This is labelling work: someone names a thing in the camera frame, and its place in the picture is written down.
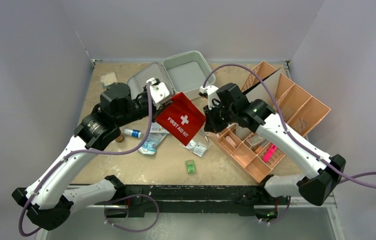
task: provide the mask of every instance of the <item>small box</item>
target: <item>small box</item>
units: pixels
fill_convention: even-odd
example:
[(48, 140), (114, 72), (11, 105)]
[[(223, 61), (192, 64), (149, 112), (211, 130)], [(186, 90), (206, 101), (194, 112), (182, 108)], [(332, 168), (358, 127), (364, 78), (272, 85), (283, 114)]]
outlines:
[(193, 174), (196, 172), (196, 166), (194, 165), (194, 160), (186, 160), (185, 165), (186, 165), (186, 171), (188, 172), (188, 174)]
[(245, 140), (245, 145), (247, 145), (247, 147), (249, 148), (253, 148), (256, 145), (261, 144), (265, 140), (266, 139), (264, 137), (257, 135), (257, 134), (253, 134), (251, 137)]
[[(189, 100), (199, 97), (200, 86), (207, 75), (212, 72), (206, 59), (199, 51), (188, 51), (163, 60), (163, 64), (153, 62), (127, 81), (132, 99), (143, 91), (146, 81), (158, 78), (175, 94), (183, 92)], [(207, 85), (216, 81), (214, 74), (208, 79)]]

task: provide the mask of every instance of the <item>beige table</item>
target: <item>beige table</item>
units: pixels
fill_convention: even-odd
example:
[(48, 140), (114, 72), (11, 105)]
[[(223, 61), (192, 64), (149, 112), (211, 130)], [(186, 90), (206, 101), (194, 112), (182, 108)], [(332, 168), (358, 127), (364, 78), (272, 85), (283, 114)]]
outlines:
[[(115, 72), (117, 80), (126, 83), (132, 75), (148, 64), (97, 62), (79, 121), (90, 114), (95, 104), (99, 103), (100, 94), (103, 92), (100, 83), (102, 75)], [(211, 64), (211, 68), (215, 69), (219, 65)], [(256, 65), (257, 63), (246, 64), (249, 68), (254, 68)], [(280, 64), (274, 65), (274, 67), (283, 68)], [(215, 73), (216, 86), (221, 87), (226, 83), (233, 82), (242, 87), (248, 75), (247, 71), (238, 67), (221, 68)], [(203, 106), (207, 104), (204, 98), (197, 98), (193, 103), (201, 112)], [(125, 127), (145, 131), (147, 118)], [(121, 143), (113, 141), (106, 150), (114, 152), (129, 150), (138, 142), (139, 139), (128, 136)], [(196, 173), (188, 175), (185, 161), (190, 159), (195, 162)], [(272, 173), (291, 175), (300, 172), (300, 169), (288, 157), (285, 157)], [(214, 144), (207, 150), (203, 158), (200, 158), (181, 147), (178, 140), (170, 134), (158, 146), (155, 155), (143, 155), (138, 151), (122, 156), (99, 155), (79, 173), (72, 183), (92, 184), (108, 175), (116, 175), (125, 184), (253, 185), (256, 183)]]

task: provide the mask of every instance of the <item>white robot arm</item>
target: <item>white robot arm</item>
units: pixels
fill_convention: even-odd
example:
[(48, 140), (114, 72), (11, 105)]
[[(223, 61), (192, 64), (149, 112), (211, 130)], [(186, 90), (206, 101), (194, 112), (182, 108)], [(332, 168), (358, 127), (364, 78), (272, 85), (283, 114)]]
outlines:
[[(261, 99), (249, 102), (240, 88), (234, 83), (228, 83), (220, 88), (206, 86), (200, 88), (200, 95), (207, 97), (208, 105), (204, 107), (206, 132), (219, 133), (228, 124), (238, 123), (243, 128), (269, 140), (282, 152), (290, 157), (301, 169), (302, 174), (291, 176), (272, 176), (266, 179), (265, 189), (273, 197), (302, 196), (314, 205), (322, 205), (341, 177), (330, 169), (322, 160), (333, 165), (342, 172), (346, 164), (339, 154), (330, 156), (318, 149), (299, 135), (290, 126), (282, 122), (275, 110)], [(312, 149), (317, 159), (300, 147), (299, 143)]]
[(77, 174), (109, 143), (122, 135), (119, 127), (156, 113), (173, 92), (157, 78), (146, 81), (147, 89), (136, 99), (124, 83), (114, 83), (100, 96), (92, 113), (75, 129), (64, 151), (33, 184), (17, 188), (12, 197), (35, 225), (46, 230), (60, 226), (70, 214), (87, 206), (113, 200), (125, 186), (115, 176), (77, 189), (68, 186)]

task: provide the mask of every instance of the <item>white wall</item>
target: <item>white wall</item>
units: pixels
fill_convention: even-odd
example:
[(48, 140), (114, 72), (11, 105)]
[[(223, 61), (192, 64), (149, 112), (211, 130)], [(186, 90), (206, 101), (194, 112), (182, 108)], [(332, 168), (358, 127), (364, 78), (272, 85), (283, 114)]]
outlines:
[[(376, 1), (326, 0), (291, 75), (332, 108), (310, 140), (344, 156), (349, 175), (376, 171)], [(346, 239), (375, 240), (376, 189), (346, 182), (335, 194)]]
[(63, 0), (91, 58), (291, 59), (324, 0)]
[(11, 193), (63, 150), (89, 77), (89, 58), (61, 2), (0, 0), (0, 239), (22, 238), (22, 208)]

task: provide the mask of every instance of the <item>clear plastic packet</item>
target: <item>clear plastic packet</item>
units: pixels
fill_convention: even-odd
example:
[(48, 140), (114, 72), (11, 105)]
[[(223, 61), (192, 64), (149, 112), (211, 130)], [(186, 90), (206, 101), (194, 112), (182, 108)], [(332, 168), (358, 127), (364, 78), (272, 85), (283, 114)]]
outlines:
[(197, 134), (194, 137), (194, 139), (189, 141), (189, 143), (186, 146), (184, 146), (182, 144), (180, 146), (188, 149), (193, 154), (202, 158), (204, 156), (204, 154), (206, 153), (207, 149), (209, 148), (209, 146), (206, 145), (205, 143), (206, 143), (206, 141), (205, 141), (204, 137)]
[(165, 139), (166, 133), (150, 133), (147, 140), (138, 151), (142, 154), (153, 155), (156, 153), (157, 146)]

